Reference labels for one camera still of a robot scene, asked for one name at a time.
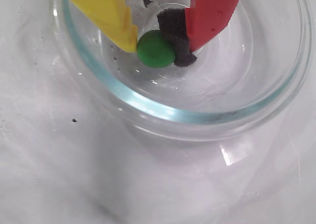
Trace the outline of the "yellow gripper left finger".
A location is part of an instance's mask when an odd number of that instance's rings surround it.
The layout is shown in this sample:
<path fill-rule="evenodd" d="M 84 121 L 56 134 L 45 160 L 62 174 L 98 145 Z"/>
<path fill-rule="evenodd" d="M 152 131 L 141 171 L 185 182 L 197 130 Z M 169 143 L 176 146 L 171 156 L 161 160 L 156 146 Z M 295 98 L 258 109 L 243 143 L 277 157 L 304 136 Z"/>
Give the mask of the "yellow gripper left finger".
<path fill-rule="evenodd" d="M 138 30 L 125 0 L 70 0 L 116 46 L 136 52 Z"/>

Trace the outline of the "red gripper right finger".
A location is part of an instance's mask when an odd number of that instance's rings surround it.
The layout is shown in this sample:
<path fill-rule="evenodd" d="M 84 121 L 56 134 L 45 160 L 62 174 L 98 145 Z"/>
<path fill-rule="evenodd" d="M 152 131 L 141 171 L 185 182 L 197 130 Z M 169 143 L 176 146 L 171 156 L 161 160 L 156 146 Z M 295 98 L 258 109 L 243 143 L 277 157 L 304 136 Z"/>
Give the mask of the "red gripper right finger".
<path fill-rule="evenodd" d="M 194 52 L 228 25 L 239 0 L 191 0 L 187 8 L 167 8 L 158 15 L 162 36 L 175 51 L 177 67 L 196 62 Z"/>

